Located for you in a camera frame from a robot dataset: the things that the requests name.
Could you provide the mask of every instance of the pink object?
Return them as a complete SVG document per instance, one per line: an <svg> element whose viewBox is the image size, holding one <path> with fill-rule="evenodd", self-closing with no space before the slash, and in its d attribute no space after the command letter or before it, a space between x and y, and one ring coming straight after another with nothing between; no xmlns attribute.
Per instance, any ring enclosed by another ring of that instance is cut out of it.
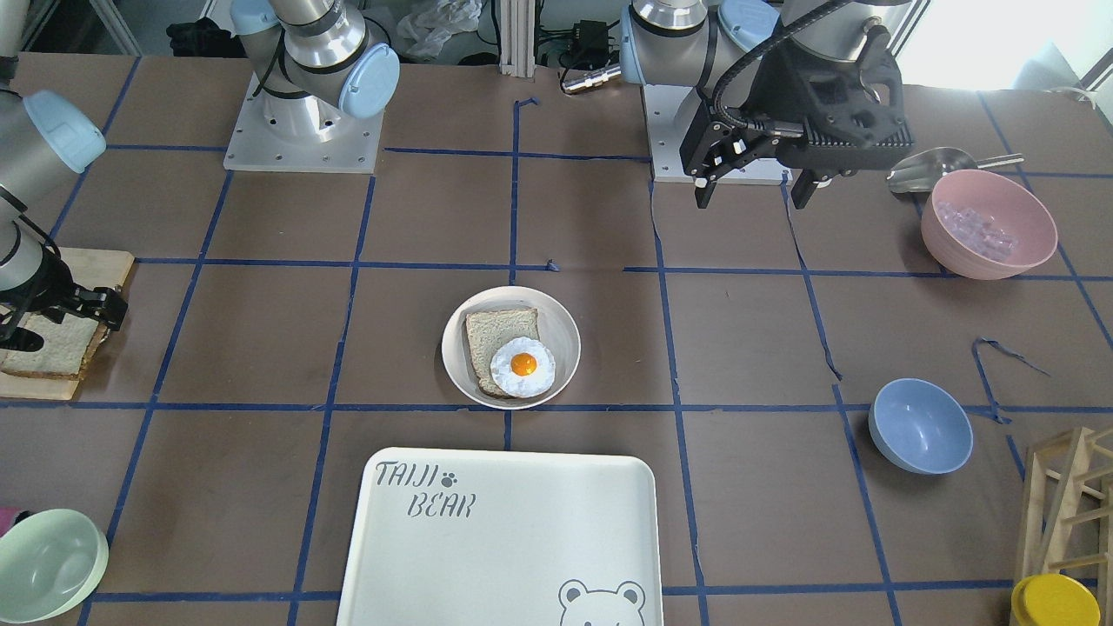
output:
<svg viewBox="0 0 1113 626"><path fill-rule="evenodd" d="M978 254L944 227L944 209L965 208L992 221L992 229L1015 241L1004 261ZM1058 229L1047 207L1027 189L1004 176L982 169L962 169L944 176L932 189L920 232L928 252L952 272L968 278L1007 278L1051 258L1058 245Z"/></svg>
<svg viewBox="0 0 1113 626"><path fill-rule="evenodd" d="M14 507L0 507L0 537L11 530L16 522L26 516L27 511Z"/></svg>

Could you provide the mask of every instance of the bear ear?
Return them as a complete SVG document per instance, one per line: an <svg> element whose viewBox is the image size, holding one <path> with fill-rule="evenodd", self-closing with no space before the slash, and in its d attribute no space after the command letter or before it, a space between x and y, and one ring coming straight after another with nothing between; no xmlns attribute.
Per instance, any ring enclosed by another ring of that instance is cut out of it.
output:
<svg viewBox="0 0 1113 626"><path fill-rule="evenodd" d="M560 586L560 605L568 608L572 600L587 593L588 586L573 578Z"/></svg>
<svg viewBox="0 0 1113 626"><path fill-rule="evenodd" d="M641 585L633 580L627 580L619 585L618 590L614 593L630 600L630 604L638 607L638 610L641 610L641 607L646 606L646 591L642 590Z"/></svg>

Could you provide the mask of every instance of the yellow cup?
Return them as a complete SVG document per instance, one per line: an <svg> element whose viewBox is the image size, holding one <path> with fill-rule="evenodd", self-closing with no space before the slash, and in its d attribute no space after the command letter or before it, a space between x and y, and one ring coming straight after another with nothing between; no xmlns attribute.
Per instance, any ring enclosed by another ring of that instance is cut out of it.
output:
<svg viewBox="0 0 1113 626"><path fill-rule="evenodd" d="M1097 626L1097 600L1062 574L1037 574L1013 588L1013 615L1021 626Z"/></svg>

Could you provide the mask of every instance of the white tray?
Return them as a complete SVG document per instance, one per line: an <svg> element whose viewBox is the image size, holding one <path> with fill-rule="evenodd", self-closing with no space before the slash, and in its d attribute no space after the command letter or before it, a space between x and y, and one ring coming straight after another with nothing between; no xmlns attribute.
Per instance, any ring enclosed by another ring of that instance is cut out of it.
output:
<svg viewBox="0 0 1113 626"><path fill-rule="evenodd" d="M653 473L632 457L388 448L337 626L661 626Z"/></svg>

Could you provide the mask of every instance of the blue joint cap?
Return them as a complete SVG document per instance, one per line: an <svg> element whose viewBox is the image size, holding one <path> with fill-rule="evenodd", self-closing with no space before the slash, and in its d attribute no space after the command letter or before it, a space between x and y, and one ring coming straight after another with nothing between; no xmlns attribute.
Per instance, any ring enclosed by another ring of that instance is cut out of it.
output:
<svg viewBox="0 0 1113 626"><path fill-rule="evenodd" d="M394 96L400 67L398 56L386 43L368 48L341 88L339 109L359 119L377 115Z"/></svg>
<svg viewBox="0 0 1113 626"><path fill-rule="evenodd" d="M761 0L723 0L719 6L722 29L747 52L769 39L779 18L777 9Z"/></svg>
<svg viewBox="0 0 1113 626"><path fill-rule="evenodd" d="M108 145L100 129L69 100L53 91L39 91L23 98L31 124L70 169L80 174Z"/></svg>
<svg viewBox="0 0 1113 626"><path fill-rule="evenodd" d="M619 46L619 66L622 68L622 80L633 85L644 85L646 77L641 74L638 62L638 50L634 48L633 25L630 22L630 11L622 9L622 39Z"/></svg>
<svg viewBox="0 0 1113 626"><path fill-rule="evenodd" d="M232 27L236 35L246 37L278 26L278 16L267 0L234 0Z"/></svg>

